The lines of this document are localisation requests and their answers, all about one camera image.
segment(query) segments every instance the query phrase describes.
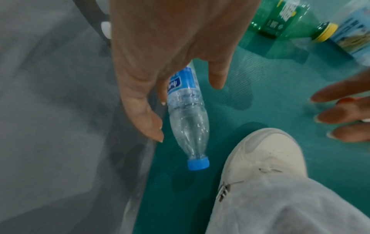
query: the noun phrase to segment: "blue bottle cap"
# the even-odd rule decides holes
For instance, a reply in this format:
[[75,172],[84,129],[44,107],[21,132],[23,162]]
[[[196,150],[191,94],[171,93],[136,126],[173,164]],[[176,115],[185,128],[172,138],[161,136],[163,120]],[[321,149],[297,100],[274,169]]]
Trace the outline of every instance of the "blue bottle cap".
[[208,157],[195,159],[195,160],[188,160],[188,168],[191,171],[198,171],[209,167],[209,160]]

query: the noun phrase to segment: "pant leg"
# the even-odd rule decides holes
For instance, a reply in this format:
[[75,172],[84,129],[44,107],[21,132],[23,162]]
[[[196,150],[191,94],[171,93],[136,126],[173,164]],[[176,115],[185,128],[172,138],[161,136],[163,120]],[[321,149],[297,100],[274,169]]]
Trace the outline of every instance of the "pant leg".
[[370,219],[316,181],[274,173],[231,185],[206,231],[223,233],[369,234]]

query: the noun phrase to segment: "person's leg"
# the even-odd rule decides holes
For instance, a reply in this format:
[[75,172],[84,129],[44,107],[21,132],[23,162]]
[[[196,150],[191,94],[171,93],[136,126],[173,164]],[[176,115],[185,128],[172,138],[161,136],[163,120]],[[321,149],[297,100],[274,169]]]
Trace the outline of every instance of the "person's leg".
[[369,234],[370,220],[307,178],[302,151],[273,128],[244,138],[229,155],[207,234]]

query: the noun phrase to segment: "bottle cap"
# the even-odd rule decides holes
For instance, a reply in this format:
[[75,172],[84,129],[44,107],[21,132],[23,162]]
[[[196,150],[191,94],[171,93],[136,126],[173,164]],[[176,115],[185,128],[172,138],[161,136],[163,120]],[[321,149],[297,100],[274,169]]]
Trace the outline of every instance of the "bottle cap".
[[315,39],[317,42],[326,41],[338,29],[338,24],[329,23],[326,29]]
[[207,167],[209,167],[208,157],[195,160],[188,160],[188,168],[191,171],[198,171],[206,169]]

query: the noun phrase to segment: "gray floor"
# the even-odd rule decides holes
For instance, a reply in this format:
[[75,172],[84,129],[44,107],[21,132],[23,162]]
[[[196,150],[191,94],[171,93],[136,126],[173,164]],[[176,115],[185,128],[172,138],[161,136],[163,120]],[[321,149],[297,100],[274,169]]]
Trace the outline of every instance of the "gray floor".
[[105,15],[0,4],[0,233],[131,233],[155,144],[122,110]]

